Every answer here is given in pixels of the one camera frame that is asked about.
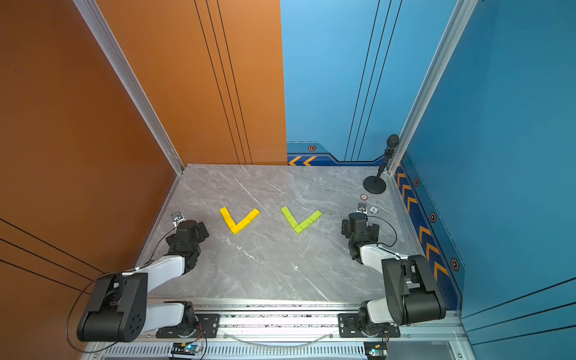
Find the yellow long block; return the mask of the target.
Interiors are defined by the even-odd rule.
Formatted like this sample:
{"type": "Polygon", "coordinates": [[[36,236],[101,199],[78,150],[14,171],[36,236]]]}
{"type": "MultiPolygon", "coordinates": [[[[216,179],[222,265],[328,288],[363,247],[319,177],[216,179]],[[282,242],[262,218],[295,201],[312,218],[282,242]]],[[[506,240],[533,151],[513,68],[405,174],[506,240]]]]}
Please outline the yellow long block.
{"type": "Polygon", "coordinates": [[[237,223],[237,227],[238,227],[240,230],[243,230],[243,229],[246,228],[250,223],[251,223],[251,220],[246,217],[246,218],[244,218],[243,220],[241,220],[239,223],[237,223]]]}
{"type": "Polygon", "coordinates": [[[225,219],[227,226],[232,229],[236,226],[236,223],[234,222],[234,220],[231,217],[227,217],[225,219]]]}
{"type": "Polygon", "coordinates": [[[223,216],[224,219],[231,218],[231,215],[230,215],[227,207],[221,208],[221,209],[220,209],[220,213],[221,213],[221,215],[223,216]]]}
{"type": "Polygon", "coordinates": [[[260,214],[260,211],[259,211],[257,208],[255,208],[255,209],[253,209],[253,210],[247,215],[246,218],[247,218],[249,221],[254,221],[254,219],[255,219],[259,214],[260,214]]]}

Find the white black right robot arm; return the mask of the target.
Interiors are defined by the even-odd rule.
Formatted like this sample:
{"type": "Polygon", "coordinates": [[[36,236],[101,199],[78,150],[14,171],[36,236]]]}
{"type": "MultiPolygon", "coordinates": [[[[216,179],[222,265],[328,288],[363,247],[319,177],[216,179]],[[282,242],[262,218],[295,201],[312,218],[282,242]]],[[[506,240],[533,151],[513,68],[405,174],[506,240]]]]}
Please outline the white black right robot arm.
{"type": "Polygon", "coordinates": [[[428,260],[404,255],[378,241],[380,227],[368,216],[353,212],[342,220],[342,235],[357,263],[382,275],[385,295],[364,301],[358,309],[359,331],[368,337],[398,338],[400,326],[442,320],[447,307],[428,260]]]}

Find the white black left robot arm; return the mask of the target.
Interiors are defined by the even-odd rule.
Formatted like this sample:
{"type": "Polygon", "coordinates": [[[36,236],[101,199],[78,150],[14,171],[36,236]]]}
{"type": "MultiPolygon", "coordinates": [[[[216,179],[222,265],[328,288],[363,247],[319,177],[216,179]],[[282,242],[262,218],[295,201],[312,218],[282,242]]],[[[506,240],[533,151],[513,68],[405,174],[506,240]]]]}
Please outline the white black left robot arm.
{"type": "Polygon", "coordinates": [[[197,264],[200,243],[209,237],[202,222],[183,220],[166,237],[168,252],[128,271],[100,276],[94,284],[76,328],[84,342],[132,342],[145,332],[187,337],[199,327],[189,301],[149,304],[148,294],[179,278],[197,264]]]}

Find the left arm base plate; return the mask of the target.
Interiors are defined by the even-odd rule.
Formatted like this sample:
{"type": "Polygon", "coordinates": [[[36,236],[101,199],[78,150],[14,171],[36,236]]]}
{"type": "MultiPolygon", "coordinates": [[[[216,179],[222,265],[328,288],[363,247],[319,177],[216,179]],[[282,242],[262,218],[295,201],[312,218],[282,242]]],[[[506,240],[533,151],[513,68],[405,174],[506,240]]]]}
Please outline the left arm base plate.
{"type": "Polygon", "coordinates": [[[192,321],[184,320],[178,325],[157,330],[155,337],[160,339],[194,340],[217,337],[221,316],[218,313],[196,314],[192,321]]]}

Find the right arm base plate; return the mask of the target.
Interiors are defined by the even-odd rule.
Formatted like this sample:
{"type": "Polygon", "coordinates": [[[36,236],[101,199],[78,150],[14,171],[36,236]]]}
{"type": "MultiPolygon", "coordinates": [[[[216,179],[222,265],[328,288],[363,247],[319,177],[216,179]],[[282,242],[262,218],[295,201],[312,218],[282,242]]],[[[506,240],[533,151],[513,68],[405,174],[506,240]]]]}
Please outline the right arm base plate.
{"type": "Polygon", "coordinates": [[[341,338],[399,338],[400,328],[393,323],[371,323],[358,313],[339,313],[337,326],[341,338]]]}

